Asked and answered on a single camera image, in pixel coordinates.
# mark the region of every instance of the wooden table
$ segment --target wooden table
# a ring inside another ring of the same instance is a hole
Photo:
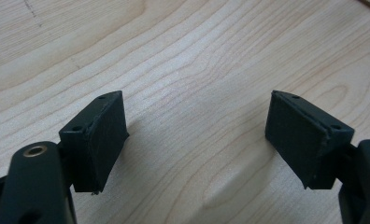
[[[351,0],[0,1],[0,176],[122,90],[131,137],[78,223],[340,223],[264,139],[272,90],[370,138],[370,9]]]

